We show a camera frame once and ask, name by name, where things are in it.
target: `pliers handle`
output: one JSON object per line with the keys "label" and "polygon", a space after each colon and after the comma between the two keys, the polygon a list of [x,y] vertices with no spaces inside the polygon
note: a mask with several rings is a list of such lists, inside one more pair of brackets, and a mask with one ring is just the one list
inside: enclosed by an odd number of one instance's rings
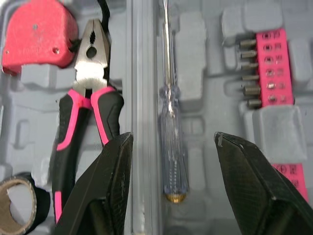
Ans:
{"label": "pliers handle", "polygon": [[108,78],[104,79],[104,71],[109,66],[109,49],[100,21],[90,20],[78,51],[76,81],[59,104],[60,123],[52,176],[56,222],[75,185],[77,155],[91,110],[103,145],[119,136],[118,120],[124,99],[113,87],[107,86]]}
{"label": "pliers handle", "polygon": [[90,109],[94,111],[101,142],[105,145],[120,134],[118,119],[123,105],[123,97],[113,87],[93,93],[90,100],[70,90],[60,100],[60,125],[52,180],[56,221],[75,185],[77,155]]}

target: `voltage tester screwdriver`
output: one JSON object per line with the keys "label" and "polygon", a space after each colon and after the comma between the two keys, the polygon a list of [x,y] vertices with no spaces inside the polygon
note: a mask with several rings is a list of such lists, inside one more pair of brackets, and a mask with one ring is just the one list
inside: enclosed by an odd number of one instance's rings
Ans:
{"label": "voltage tester screwdriver", "polygon": [[168,0],[163,0],[163,4],[165,10],[163,24],[165,83],[160,89],[160,97],[163,100],[160,116],[163,186],[166,198],[171,202],[179,203],[185,199],[188,192],[188,179],[178,104],[179,87],[174,77],[173,36],[169,23]]}

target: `tool case compartment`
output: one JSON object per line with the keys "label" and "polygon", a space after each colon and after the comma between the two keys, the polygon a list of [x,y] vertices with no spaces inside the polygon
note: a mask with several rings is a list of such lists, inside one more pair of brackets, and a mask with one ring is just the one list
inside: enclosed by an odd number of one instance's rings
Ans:
{"label": "tool case compartment", "polygon": [[[25,1],[0,0],[1,54],[8,21]],[[61,1],[79,26],[102,19],[96,0]],[[284,27],[287,32],[293,94],[299,112],[289,125],[301,126],[297,137],[302,157],[272,159],[302,163],[309,203],[313,206],[313,3],[308,0],[170,0],[176,76],[180,87],[184,140],[188,152],[190,192],[180,204],[162,194],[161,149],[157,118],[163,85],[162,23],[159,0],[107,0],[111,11],[110,78],[123,92],[121,133],[134,133],[134,151],[126,235],[240,235],[230,206],[214,143],[216,131],[256,142],[268,140],[271,115],[246,107],[238,42],[255,32]],[[0,73],[0,181],[29,171],[38,187],[51,191],[50,159],[58,126],[59,100],[75,79],[73,64],[65,69],[27,65],[22,74]],[[102,149],[94,118],[79,154],[76,178]],[[32,235],[54,226],[53,209]]]}

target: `pliers jaw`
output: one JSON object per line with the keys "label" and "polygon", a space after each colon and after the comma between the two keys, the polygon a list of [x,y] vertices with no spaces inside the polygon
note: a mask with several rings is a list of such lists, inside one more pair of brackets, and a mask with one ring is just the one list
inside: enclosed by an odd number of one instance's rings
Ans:
{"label": "pliers jaw", "polygon": [[76,81],[73,89],[82,96],[86,90],[96,92],[108,85],[105,70],[110,65],[110,42],[100,20],[89,20],[77,54]]}

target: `metal bit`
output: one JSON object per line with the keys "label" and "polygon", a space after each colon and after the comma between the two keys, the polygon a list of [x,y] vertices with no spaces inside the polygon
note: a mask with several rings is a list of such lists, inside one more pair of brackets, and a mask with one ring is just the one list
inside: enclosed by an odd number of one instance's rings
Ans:
{"label": "metal bit", "polygon": [[260,80],[260,76],[259,75],[246,75],[243,76],[243,81],[258,81]]}
{"label": "metal bit", "polygon": [[172,29],[169,22],[168,0],[163,0],[164,5],[164,26],[163,26],[163,50],[164,50],[164,75],[165,84],[168,86],[174,84],[174,62],[173,62],[173,38]]}
{"label": "metal bit", "polygon": [[259,99],[250,99],[248,100],[247,105],[250,109],[257,109],[262,106],[262,101]]}
{"label": "metal bit", "polygon": [[245,86],[244,95],[259,95],[261,93],[261,87],[259,85]]}
{"label": "metal bit", "polygon": [[249,48],[256,46],[256,39],[243,40],[240,42],[240,48]]}
{"label": "metal bit", "polygon": [[258,63],[249,63],[246,65],[241,65],[242,70],[255,70],[259,67]]}
{"label": "metal bit", "polygon": [[254,58],[256,57],[257,52],[256,50],[246,50],[241,52],[242,59]]}

